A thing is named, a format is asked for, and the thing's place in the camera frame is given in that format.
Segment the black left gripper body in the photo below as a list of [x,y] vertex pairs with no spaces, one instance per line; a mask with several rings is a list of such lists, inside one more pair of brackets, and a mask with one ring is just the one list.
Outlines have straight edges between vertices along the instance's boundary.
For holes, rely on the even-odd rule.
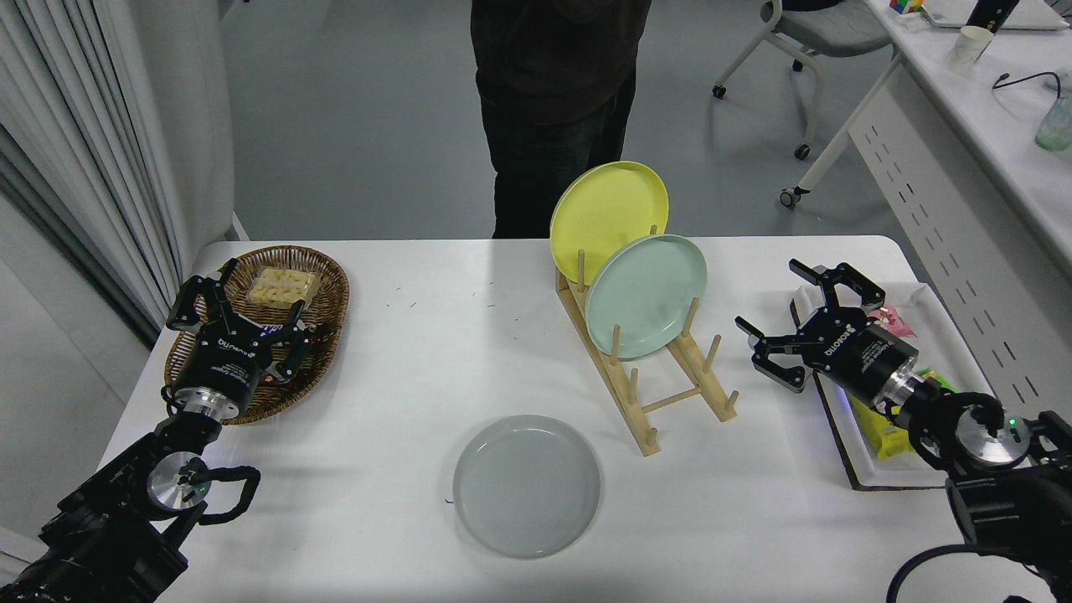
[[264,344],[264,328],[238,321],[226,328],[222,322],[203,325],[183,370],[173,382],[173,396],[211,389],[234,407],[249,407],[260,376],[271,365],[271,348]]

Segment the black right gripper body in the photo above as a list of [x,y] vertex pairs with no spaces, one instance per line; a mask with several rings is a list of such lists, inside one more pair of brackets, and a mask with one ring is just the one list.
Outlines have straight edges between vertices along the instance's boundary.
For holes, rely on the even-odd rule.
[[807,365],[869,407],[895,401],[915,365],[914,347],[866,319],[815,314],[807,336]]

